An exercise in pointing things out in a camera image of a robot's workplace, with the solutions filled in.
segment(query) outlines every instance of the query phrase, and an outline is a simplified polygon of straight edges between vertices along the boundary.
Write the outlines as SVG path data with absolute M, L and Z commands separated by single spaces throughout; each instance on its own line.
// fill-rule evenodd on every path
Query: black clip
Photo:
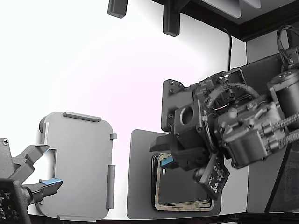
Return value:
M 108 14 L 123 18 L 127 13 L 128 0 L 109 0 Z
M 170 36 L 179 35 L 179 14 L 190 0 L 166 0 L 163 12 L 163 33 Z

